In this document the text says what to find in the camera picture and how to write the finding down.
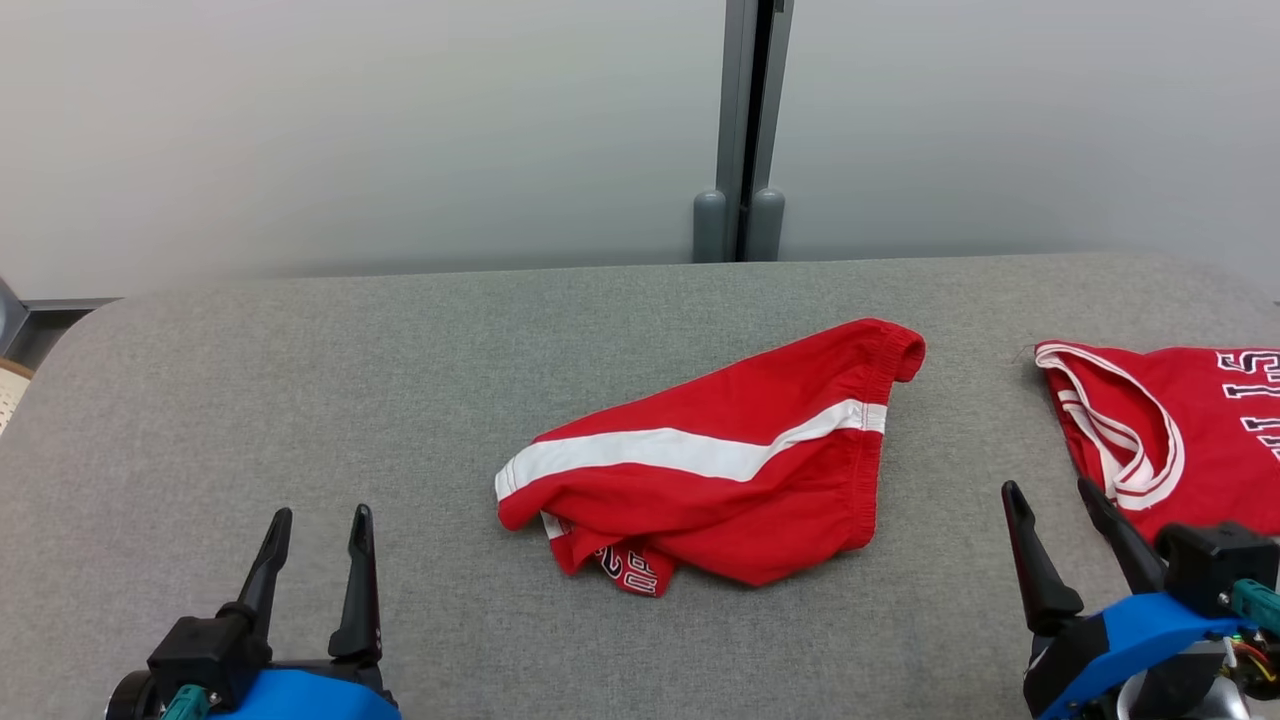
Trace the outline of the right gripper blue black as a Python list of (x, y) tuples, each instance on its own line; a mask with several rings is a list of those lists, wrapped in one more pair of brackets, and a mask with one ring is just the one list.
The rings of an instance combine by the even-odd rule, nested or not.
[(1002, 484), (1027, 628), (1038, 635), (1023, 676), (1023, 696), (1033, 719), (1075, 717), (1087, 703), (1132, 676), (1208, 635), (1231, 635), (1242, 624), (1235, 615), (1207, 618), (1161, 592), (1165, 561), (1102, 489), (1087, 478), (1078, 478), (1076, 488), (1133, 594), (1076, 621), (1084, 610), (1082, 597), (1062, 582), (1019, 484)]

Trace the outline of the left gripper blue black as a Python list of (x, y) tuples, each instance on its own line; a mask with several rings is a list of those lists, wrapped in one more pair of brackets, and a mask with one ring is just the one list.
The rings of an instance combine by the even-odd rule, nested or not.
[[(236, 601), (218, 610), (219, 618), (241, 618), (250, 634), (266, 643), (273, 618), (276, 579), (285, 566), (293, 512), (278, 509), (259, 547)], [(402, 719), (387, 689), (379, 662), (383, 659), (381, 612), (372, 510), (360, 503), (347, 542), (349, 571), (339, 626), (328, 642), (332, 660), (275, 664), (253, 679), (247, 694), (211, 719)]]

